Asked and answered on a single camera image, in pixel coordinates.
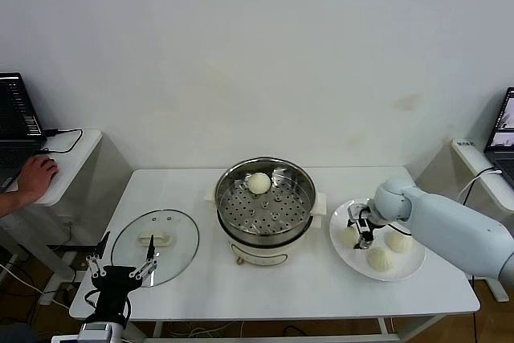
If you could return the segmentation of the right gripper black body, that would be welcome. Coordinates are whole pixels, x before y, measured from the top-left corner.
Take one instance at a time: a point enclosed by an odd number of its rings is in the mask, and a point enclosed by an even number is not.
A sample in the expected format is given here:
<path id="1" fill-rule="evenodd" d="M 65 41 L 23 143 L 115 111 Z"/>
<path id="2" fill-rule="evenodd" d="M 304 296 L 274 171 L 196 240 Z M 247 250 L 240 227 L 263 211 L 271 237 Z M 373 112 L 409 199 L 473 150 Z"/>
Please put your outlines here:
<path id="1" fill-rule="evenodd" d="M 366 220 L 373 232 L 380 227 L 373 221 L 373 212 L 368 204 L 351 204 L 348 208 L 348 215 L 350 214 L 356 219 L 356 222 L 357 220 Z"/>

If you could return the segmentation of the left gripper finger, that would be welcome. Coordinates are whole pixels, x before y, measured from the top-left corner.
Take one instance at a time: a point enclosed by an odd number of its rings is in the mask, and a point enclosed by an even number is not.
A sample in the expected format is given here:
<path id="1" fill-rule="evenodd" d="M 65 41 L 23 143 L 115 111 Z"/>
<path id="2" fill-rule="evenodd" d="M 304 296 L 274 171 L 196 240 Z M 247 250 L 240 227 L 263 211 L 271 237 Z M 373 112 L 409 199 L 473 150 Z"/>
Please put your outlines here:
<path id="1" fill-rule="evenodd" d="M 129 274 L 130 278 L 145 281 L 157 268 L 157 254 L 154 246 L 154 235 L 150 236 L 148 249 L 143 265 Z"/>
<path id="2" fill-rule="evenodd" d="M 86 256 L 86 263 L 88 264 L 88 269 L 92 274 L 92 278 L 105 277 L 107 275 L 104 265 L 102 264 L 102 258 L 104 256 L 109 236 L 110 232 L 108 231 L 96 245 L 94 252 L 91 255 Z"/>

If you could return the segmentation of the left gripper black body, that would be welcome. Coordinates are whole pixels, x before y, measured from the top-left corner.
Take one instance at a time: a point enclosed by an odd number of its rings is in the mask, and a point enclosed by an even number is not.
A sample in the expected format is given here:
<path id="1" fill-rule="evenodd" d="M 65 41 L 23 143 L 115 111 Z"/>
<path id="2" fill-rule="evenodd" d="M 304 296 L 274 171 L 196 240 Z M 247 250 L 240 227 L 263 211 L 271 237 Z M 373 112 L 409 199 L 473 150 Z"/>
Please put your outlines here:
<path id="1" fill-rule="evenodd" d="M 141 286 L 135 267 L 107 266 L 106 275 L 92 280 L 98 294 L 91 321 L 128 321 L 132 313 L 129 293 Z"/>

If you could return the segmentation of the person's bare hand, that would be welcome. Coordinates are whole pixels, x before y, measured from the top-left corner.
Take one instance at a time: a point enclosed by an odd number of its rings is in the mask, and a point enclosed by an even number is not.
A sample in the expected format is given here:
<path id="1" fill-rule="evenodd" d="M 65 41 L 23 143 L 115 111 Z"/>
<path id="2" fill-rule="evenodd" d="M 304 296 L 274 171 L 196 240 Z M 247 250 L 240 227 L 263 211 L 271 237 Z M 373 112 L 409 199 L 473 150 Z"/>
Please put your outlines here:
<path id="1" fill-rule="evenodd" d="M 27 205 L 40 199 L 58 172 L 59 169 L 54 159 L 47 156 L 31 157 L 18 176 L 19 203 Z"/>

